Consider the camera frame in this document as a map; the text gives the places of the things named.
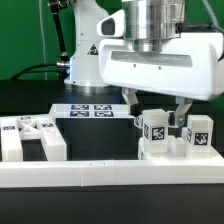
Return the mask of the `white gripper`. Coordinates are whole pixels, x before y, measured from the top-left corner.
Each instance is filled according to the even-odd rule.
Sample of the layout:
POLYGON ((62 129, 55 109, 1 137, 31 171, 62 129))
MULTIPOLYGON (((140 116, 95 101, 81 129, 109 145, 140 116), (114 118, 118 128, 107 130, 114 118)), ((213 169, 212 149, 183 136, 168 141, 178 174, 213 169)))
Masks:
POLYGON ((97 24, 99 71, 106 84, 122 87, 128 113, 142 112, 136 90, 177 96, 168 126, 185 124, 193 100, 224 93, 224 31, 211 23, 185 23, 165 15, 120 10, 97 24))

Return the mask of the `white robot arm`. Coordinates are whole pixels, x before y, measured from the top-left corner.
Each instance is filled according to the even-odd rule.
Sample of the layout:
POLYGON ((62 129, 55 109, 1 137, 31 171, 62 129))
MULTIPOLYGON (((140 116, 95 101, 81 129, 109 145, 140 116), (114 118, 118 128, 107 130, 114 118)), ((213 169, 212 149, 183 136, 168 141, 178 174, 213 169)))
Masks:
POLYGON ((171 124, 182 126, 194 100, 224 93, 224 32, 217 24, 186 23, 185 0, 121 2, 112 15, 96 0, 73 4, 76 51, 66 82, 120 87, 135 117, 143 111, 138 90, 174 96, 171 124))

